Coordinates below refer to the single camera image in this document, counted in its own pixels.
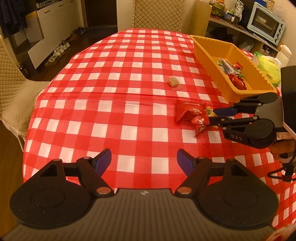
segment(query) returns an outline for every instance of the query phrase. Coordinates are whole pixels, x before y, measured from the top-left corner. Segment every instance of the floor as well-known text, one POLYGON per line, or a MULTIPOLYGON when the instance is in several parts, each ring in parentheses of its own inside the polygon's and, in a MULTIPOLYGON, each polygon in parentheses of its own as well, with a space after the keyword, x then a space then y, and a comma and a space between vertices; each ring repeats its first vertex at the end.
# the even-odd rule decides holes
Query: floor
MULTIPOLYGON (((116 29, 105 32, 100 29, 88 30, 79 39, 70 42, 71 47, 65 51, 65 55, 58 63, 49 67, 45 67, 42 63, 37 69, 39 74, 30 76, 29 79, 51 81, 66 66, 72 56, 116 32, 116 29)), ((2 237, 16 225, 9 209, 9 199, 13 192, 21 186, 23 179, 22 150, 17 138, 5 128, 1 121, 0 134, 0 237, 2 237)))

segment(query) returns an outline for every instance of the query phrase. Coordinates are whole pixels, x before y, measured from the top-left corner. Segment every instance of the hand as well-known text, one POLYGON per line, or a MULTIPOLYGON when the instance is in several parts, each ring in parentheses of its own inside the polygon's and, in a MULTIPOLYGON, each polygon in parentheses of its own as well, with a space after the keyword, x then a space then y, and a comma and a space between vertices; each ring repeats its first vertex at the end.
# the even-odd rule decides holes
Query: hand
POLYGON ((279 159, 280 154, 294 151, 295 140, 283 140, 272 144, 269 149, 275 160, 279 159))

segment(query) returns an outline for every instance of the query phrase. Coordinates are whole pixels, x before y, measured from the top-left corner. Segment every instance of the orange plastic bin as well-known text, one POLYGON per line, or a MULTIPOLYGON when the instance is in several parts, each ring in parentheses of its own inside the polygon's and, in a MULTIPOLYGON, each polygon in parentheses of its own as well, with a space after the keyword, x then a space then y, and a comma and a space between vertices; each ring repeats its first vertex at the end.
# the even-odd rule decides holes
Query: orange plastic bin
POLYGON ((194 54, 207 71, 227 102, 267 92, 276 92, 274 86, 264 77, 253 62, 234 44, 224 41, 190 35, 194 41, 194 54), (217 58, 227 59, 231 64, 239 62, 250 90, 239 90, 217 64, 217 58))

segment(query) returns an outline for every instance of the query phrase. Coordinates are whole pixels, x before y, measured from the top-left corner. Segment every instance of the white bottle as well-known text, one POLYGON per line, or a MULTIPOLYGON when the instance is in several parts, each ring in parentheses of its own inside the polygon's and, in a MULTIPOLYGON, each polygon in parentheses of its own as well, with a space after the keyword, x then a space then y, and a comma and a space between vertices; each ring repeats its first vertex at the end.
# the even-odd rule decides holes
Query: white bottle
POLYGON ((281 45, 279 50, 280 52, 278 52, 276 59, 281 63, 281 68, 286 67, 292 57, 292 52, 286 45, 281 45))

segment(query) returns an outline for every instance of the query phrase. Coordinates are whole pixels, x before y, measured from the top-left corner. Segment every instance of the chair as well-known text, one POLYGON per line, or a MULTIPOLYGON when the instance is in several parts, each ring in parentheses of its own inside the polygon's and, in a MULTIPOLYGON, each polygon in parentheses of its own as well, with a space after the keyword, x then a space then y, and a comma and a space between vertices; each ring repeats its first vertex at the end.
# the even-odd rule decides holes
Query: chair
POLYGON ((182 32, 186 0, 133 0, 133 28, 182 32))
POLYGON ((0 120, 18 138, 22 150, 35 99, 48 84, 23 76, 0 35, 0 120))

